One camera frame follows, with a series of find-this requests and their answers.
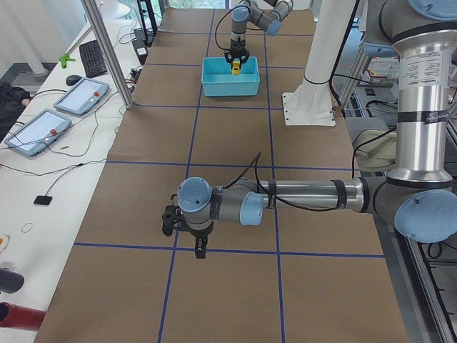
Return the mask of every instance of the computer mouse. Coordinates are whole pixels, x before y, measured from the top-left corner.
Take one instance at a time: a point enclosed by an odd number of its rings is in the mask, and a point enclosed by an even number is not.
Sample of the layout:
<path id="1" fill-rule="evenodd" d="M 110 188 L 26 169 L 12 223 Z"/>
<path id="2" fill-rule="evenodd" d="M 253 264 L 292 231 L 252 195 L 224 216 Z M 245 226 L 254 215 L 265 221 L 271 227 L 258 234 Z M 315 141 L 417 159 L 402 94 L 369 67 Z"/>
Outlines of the computer mouse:
<path id="1" fill-rule="evenodd" d="M 73 86 L 76 82 L 81 80 L 83 77 L 79 75 L 70 75 L 66 78 L 65 83 L 67 86 Z"/>

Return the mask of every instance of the tablet screen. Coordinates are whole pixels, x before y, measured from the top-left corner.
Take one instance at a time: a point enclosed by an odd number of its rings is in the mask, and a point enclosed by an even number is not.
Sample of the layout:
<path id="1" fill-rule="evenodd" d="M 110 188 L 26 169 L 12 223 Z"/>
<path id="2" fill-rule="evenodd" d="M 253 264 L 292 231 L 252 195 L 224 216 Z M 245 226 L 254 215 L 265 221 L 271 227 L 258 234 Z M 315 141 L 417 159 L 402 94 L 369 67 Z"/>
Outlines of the tablet screen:
<path id="1" fill-rule="evenodd" d="M 100 83 L 84 80 L 59 102 L 59 106 L 78 111 L 99 89 Z"/>
<path id="2" fill-rule="evenodd" d="M 37 141 L 45 138 L 52 129 L 55 129 L 64 121 L 65 119 L 60 116 L 55 116 L 51 112 L 44 112 L 18 134 L 13 135 L 9 141 L 14 145 L 20 146 L 25 151 L 30 151 Z"/>

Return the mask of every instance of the black sleeve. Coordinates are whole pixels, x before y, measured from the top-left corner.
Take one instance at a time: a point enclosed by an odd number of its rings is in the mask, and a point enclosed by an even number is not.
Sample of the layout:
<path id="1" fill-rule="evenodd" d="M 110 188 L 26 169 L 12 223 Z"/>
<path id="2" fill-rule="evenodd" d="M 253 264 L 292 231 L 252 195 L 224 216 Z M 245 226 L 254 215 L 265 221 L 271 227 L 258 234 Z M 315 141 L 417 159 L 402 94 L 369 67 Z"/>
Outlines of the black sleeve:
<path id="1" fill-rule="evenodd" d="M 24 99 L 30 99 L 30 93 L 20 87 L 13 87 L 9 82 L 0 81 L 0 94 L 8 96 L 19 104 Z"/>

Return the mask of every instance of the person's arm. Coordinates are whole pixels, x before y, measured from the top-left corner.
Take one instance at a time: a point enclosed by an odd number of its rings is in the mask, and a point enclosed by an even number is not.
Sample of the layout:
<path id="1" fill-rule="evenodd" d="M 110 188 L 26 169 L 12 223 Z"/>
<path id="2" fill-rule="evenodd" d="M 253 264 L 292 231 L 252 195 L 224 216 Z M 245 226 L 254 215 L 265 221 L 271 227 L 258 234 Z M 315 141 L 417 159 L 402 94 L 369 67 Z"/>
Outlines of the person's arm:
<path id="1" fill-rule="evenodd" d="M 0 81 L 0 93 L 9 96 L 22 106 L 27 106 L 30 102 L 30 93 L 20 87 L 13 87 L 9 82 Z"/>

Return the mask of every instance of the tablet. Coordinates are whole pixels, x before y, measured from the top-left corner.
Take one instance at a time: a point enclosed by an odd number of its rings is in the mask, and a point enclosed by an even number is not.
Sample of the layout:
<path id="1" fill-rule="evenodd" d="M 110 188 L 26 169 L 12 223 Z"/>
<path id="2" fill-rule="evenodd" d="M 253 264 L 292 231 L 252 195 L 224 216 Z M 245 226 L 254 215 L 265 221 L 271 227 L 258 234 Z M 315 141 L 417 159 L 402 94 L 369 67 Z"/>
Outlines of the tablet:
<path id="1" fill-rule="evenodd" d="M 54 107 L 75 116 L 83 116 L 108 90 L 108 84 L 83 77 L 54 104 Z"/>
<path id="2" fill-rule="evenodd" d="M 70 127 L 71 120 L 45 109 L 18 131 L 5 139 L 5 144 L 25 156 L 34 156 L 50 145 Z"/>

